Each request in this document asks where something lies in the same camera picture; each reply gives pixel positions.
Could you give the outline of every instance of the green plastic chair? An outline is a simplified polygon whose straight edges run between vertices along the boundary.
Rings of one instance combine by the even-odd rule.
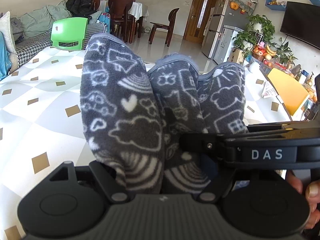
[[[51,31],[52,46],[66,50],[81,50],[85,37],[88,19],[82,17],[72,17],[55,21]],[[60,46],[59,42],[78,42],[72,47]]]

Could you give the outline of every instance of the black jacket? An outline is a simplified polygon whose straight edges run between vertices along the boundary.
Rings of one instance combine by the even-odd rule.
[[[94,0],[68,0],[66,6],[73,17],[91,18],[90,14],[97,12],[93,9],[93,1]]]

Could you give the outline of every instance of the television screen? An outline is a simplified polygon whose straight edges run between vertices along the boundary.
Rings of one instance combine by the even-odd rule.
[[[280,31],[320,49],[320,7],[287,2]]]

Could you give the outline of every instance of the finger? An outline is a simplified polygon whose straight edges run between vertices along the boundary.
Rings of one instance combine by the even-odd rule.
[[[320,181],[311,182],[306,189],[306,199],[309,203],[320,203]]]
[[[305,226],[305,229],[314,228],[314,226],[316,225],[316,223],[319,222],[319,220],[320,220],[320,211],[316,209],[314,212],[310,214],[310,218],[308,220],[308,223]]]
[[[287,171],[286,176],[285,176],[285,180],[293,187],[296,189],[296,191],[298,191],[300,194],[302,194],[303,191],[303,185],[302,185],[302,181],[300,179],[298,179],[293,173],[292,171]]]
[[[316,211],[316,208],[317,208],[316,203],[309,203],[309,206],[310,206],[310,213],[313,213],[314,211]]]

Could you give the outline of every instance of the gold bottle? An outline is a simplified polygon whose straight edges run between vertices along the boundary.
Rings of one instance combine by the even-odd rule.
[[[306,84],[311,88],[312,88],[312,85],[313,85],[313,76],[314,76],[314,73],[312,72],[311,77],[306,80]]]

